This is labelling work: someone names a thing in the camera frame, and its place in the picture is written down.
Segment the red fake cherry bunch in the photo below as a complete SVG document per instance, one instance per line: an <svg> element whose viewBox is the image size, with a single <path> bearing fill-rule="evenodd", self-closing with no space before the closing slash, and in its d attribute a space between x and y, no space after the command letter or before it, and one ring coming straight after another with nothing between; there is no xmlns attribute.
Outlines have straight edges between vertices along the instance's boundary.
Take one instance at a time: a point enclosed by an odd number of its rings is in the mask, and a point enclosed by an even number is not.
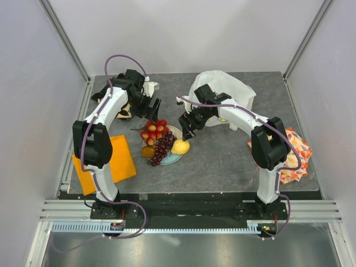
<svg viewBox="0 0 356 267"><path fill-rule="evenodd" d="M147 146L153 146L156 141L169 132L167 121L164 119L158 119L157 122L149 120L143 127L132 130L140 134L144 144Z"/></svg>

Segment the yellow fake lemon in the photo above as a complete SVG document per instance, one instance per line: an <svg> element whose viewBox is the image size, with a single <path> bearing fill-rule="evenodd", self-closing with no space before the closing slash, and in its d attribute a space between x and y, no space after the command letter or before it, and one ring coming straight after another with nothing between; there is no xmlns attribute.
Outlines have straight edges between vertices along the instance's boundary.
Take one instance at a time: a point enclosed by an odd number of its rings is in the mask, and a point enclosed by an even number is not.
<svg viewBox="0 0 356 267"><path fill-rule="evenodd" d="M184 155L186 154L190 149L190 143L188 140L184 141L183 139L177 139L175 140L171 152L174 155Z"/></svg>

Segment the dark red fake grapes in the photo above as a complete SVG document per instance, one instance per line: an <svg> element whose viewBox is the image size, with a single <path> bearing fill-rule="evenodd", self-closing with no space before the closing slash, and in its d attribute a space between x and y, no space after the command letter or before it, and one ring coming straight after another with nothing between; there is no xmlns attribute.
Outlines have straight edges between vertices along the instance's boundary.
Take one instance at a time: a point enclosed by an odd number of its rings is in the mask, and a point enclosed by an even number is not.
<svg viewBox="0 0 356 267"><path fill-rule="evenodd" d="M163 138L159 139L155 144L155 155L148 159L148 164L151 166L168 165L177 160L177 156L174 156L171 152L172 146L176 140L176 137L169 131Z"/></svg>

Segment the brown fake kiwi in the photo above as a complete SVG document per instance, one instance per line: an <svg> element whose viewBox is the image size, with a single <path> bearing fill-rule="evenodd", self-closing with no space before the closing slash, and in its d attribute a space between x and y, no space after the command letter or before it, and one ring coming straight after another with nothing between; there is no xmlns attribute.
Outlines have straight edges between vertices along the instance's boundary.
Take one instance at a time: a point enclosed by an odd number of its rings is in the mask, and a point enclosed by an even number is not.
<svg viewBox="0 0 356 267"><path fill-rule="evenodd" d="M145 146L141 150L141 155L146 158L152 158L155 155L155 148L153 146Z"/></svg>

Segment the white plastic bag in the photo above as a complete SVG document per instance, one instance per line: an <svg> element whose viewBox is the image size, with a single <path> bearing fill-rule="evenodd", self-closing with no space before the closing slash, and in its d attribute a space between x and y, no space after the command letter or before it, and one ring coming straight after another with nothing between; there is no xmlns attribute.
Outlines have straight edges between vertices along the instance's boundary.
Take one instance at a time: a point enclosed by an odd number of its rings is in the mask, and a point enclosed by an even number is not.
<svg viewBox="0 0 356 267"><path fill-rule="evenodd" d="M209 85L212 92L215 92L217 95L226 93L227 95L231 96L231 98L240 106L251 110L254 97L256 96L255 91L237 78L220 70L205 71L197 75L189 90L189 94L184 96L184 98L192 102L200 102L195 96L194 91L205 84ZM188 114L192 113L193 108L198 107L197 105L190 104L186 101L184 101L184 106ZM219 116L213 116L209 118L205 123L205 126L213 127L223 124L229 124L229 128L231 130L238 130L237 125Z"/></svg>

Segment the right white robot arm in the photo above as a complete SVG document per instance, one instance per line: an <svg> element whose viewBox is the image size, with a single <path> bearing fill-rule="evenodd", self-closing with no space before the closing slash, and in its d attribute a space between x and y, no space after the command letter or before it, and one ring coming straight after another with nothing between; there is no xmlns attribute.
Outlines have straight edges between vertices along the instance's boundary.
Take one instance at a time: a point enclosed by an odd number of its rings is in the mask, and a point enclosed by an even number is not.
<svg viewBox="0 0 356 267"><path fill-rule="evenodd" d="M188 140L196 136L195 130L202 130L209 119L216 117L243 130L251 139L251 154L259 167L259 187L255 204L256 215L269 218L275 212L273 204L279 197L279 182L276 176L290 152L283 122L278 117L267 118L242 107L230 92L214 92L205 84L197 88L193 95L177 96L177 104L184 105L186 111L179 117L182 138Z"/></svg>

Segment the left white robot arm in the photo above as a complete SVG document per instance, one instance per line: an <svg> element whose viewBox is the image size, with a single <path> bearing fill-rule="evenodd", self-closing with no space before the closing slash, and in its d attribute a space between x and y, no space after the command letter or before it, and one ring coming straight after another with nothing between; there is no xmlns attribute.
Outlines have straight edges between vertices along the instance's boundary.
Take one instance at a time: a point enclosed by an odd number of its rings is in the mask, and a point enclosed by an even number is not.
<svg viewBox="0 0 356 267"><path fill-rule="evenodd" d="M109 166L113 146L108 129L127 104L135 116L156 122L161 100L156 98L152 106L151 101L158 87L157 82L136 70L127 69L117 77L107 77L101 102L89 116L72 126L75 157L80 160L81 170L90 173L96 198L105 202L102 211L110 219L121 215L122 205Z"/></svg>

